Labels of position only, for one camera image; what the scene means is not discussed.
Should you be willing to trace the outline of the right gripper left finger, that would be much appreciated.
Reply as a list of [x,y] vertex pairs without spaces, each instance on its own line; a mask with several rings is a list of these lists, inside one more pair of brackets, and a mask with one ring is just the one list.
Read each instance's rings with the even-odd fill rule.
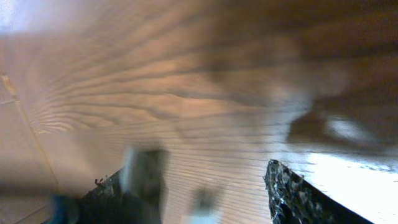
[[162,223],[167,152],[129,149],[122,168],[78,198],[54,195],[49,224]]

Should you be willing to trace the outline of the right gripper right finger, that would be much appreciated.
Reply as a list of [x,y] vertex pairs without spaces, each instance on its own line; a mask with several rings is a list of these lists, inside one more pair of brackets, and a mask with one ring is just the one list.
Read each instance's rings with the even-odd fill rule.
[[268,162],[263,179],[273,224],[371,224],[277,160]]

